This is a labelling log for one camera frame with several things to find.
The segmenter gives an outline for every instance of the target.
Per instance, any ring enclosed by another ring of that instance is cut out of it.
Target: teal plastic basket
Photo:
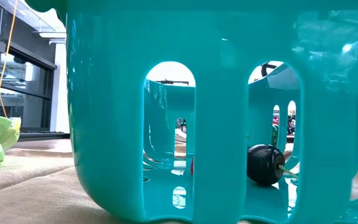
[[[66,25],[73,155],[98,205],[135,222],[358,223],[358,199],[349,200],[358,170],[358,0],[27,2],[38,11],[54,7]],[[269,60],[285,62],[284,71],[247,85]],[[194,99],[189,89],[150,82],[169,93],[161,97],[168,107],[147,111],[146,75],[165,61],[191,70]],[[282,78],[288,69],[298,88]],[[278,80],[288,88],[273,87]],[[286,117],[290,100],[296,135],[286,166],[300,161],[300,179],[259,187],[247,179],[247,145],[271,142],[273,107]],[[174,167],[176,116],[193,126],[194,176],[188,164]],[[167,124],[155,154],[145,149],[157,165],[144,159],[145,122]]]

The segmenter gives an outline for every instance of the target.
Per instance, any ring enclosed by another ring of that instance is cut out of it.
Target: window frame
[[[1,54],[0,53],[0,71],[1,71]],[[34,93],[26,89],[14,87],[9,84],[1,84],[1,88],[16,91],[26,95],[34,96],[42,100],[41,124],[39,128],[21,127],[22,133],[39,133],[50,131],[50,116],[52,114],[52,94],[53,94],[53,75],[54,70],[50,66],[45,66],[43,63],[38,63],[36,59],[28,57],[27,54],[18,52],[17,49],[11,49],[10,54],[32,63],[45,70],[44,87],[47,94]]]

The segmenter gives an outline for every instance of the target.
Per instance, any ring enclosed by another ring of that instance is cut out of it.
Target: tan cloth
[[[354,192],[358,195],[358,175]],[[7,152],[5,166],[0,169],[0,224],[5,223],[125,222],[112,217],[84,193],[75,174],[70,148],[64,148]]]
[[[186,137],[186,133],[178,128],[175,129],[175,158],[177,159],[186,157]]]

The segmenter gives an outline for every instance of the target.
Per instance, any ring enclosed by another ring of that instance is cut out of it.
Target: floor
[[[44,141],[24,141],[16,143],[12,148],[20,149],[36,149],[36,150],[51,150],[51,149],[71,149],[71,142],[69,139],[54,139]]]

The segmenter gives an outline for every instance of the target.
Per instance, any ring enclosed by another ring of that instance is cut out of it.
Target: window
[[[0,73],[2,73],[5,62],[6,69],[2,78],[3,84],[39,95],[50,94],[51,91],[49,91],[47,86],[49,71],[20,57],[2,54]]]
[[[21,118],[21,131],[49,131],[53,73],[15,54],[1,54],[0,77],[4,63],[1,96],[6,114]],[[0,116],[4,116],[0,102]]]
[[[7,116],[21,118],[22,131],[49,129],[50,100],[37,96],[1,89]],[[0,116],[4,116],[0,102]]]
[[[49,131],[53,70],[37,65],[26,56],[12,53],[0,58],[1,98],[8,118],[21,118],[21,131]],[[0,116],[5,116],[0,101]]]

